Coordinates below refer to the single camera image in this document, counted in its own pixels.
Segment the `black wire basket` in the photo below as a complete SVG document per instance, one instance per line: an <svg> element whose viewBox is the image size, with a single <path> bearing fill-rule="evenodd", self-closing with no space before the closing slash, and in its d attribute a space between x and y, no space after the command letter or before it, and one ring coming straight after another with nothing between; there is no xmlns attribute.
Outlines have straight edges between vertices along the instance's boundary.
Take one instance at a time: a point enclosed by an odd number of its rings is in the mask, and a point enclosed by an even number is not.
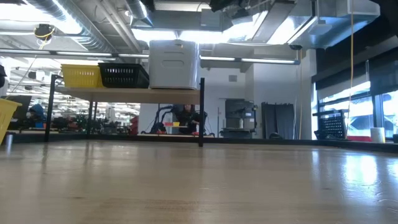
<svg viewBox="0 0 398 224"><path fill-rule="evenodd" d="M99 63L102 84L107 88L148 88L149 76L140 64Z"/></svg>

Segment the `wooden table surface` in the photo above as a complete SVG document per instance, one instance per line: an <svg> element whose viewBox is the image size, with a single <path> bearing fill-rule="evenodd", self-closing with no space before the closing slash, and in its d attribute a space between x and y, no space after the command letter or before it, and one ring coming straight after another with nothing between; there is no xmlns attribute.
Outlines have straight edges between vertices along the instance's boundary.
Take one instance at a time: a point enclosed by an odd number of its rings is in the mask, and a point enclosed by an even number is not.
<svg viewBox="0 0 398 224"><path fill-rule="evenodd" d="M69 141L0 147L0 223L398 223L395 154Z"/></svg>

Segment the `white box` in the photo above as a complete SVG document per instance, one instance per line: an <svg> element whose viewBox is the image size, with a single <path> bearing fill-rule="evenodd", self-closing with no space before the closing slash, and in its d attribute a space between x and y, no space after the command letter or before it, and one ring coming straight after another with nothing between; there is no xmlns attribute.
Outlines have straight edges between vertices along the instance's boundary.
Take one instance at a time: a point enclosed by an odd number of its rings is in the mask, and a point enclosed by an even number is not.
<svg viewBox="0 0 398 224"><path fill-rule="evenodd" d="M198 88L199 45L182 40L152 40L149 44L151 88Z"/></svg>

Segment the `yellow bin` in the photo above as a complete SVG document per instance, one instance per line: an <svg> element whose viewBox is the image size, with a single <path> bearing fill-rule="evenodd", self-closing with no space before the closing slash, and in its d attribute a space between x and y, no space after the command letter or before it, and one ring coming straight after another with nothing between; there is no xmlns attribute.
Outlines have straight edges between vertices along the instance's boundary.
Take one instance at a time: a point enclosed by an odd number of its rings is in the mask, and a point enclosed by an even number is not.
<svg viewBox="0 0 398 224"><path fill-rule="evenodd" d="M13 101L0 99L0 143L2 142L4 135L6 135L6 131L8 126L10 125L10 121L12 115L18 106L22 106L20 103L16 103Z"/></svg>
<svg viewBox="0 0 398 224"><path fill-rule="evenodd" d="M62 65L66 87L102 88L101 71L97 65Z"/></svg>

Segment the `black metal leg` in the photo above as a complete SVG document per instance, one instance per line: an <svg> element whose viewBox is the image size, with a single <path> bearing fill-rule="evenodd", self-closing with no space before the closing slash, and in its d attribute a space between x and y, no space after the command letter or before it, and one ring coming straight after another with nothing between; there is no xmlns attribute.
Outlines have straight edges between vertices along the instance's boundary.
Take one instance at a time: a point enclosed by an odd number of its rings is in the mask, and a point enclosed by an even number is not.
<svg viewBox="0 0 398 224"><path fill-rule="evenodd" d="M91 131L91 116L93 115L93 101L90 101L90 107L88 108L88 119L87 119L87 139L90 138Z"/></svg>
<svg viewBox="0 0 398 224"><path fill-rule="evenodd" d="M205 78L200 78L200 123L199 147L203 147L203 131L205 129Z"/></svg>
<svg viewBox="0 0 398 224"><path fill-rule="evenodd" d="M55 93L55 81L59 78L62 78L62 77L59 75L51 76L49 107L47 108L47 120L46 120L46 125L45 125L44 142L48 142L49 138L50 138L52 107L54 104L54 93Z"/></svg>
<svg viewBox="0 0 398 224"><path fill-rule="evenodd" d="M97 118L97 106L98 106L98 102L95 102L95 105L94 105L94 118L93 118L94 121Z"/></svg>

